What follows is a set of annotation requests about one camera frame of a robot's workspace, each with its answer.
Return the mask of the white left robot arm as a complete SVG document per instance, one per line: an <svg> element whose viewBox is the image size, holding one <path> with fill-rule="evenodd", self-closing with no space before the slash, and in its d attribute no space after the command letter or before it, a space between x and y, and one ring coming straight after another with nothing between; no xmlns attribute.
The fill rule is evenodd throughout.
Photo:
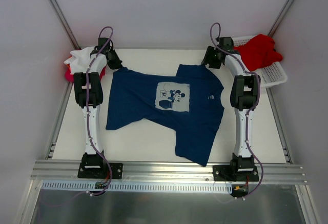
<svg viewBox="0 0 328 224"><path fill-rule="evenodd" d="M81 108L85 123L85 152L81 159L80 171L90 172L94 177L105 176L108 165L100 141L100 105L104 94L101 86L101 73L109 66L111 69L122 67L121 60L114 50L111 39L98 38L98 45L79 50L72 54L75 101Z"/></svg>

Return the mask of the blue cartoon print t-shirt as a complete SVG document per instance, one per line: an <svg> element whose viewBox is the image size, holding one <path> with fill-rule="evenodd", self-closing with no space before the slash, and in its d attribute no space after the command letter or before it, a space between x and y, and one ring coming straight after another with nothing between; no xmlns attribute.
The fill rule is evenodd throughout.
<svg viewBox="0 0 328 224"><path fill-rule="evenodd" d="M176 156L205 167L223 118L223 90L204 65L179 65L175 76L121 68L113 73L106 130L147 119L176 132Z"/></svg>

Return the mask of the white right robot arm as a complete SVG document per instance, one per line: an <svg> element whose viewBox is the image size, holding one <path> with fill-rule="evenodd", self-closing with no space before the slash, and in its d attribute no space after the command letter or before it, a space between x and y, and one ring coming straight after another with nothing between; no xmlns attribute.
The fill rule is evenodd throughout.
<svg viewBox="0 0 328 224"><path fill-rule="evenodd" d="M253 114L259 103L260 78L242 62L231 37L217 37L212 42L214 46L207 47L201 64L213 69L225 65L234 78L230 105L236 115L236 145L229 174L239 181L246 177L248 172L253 171L255 166L251 132Z"/></svg>

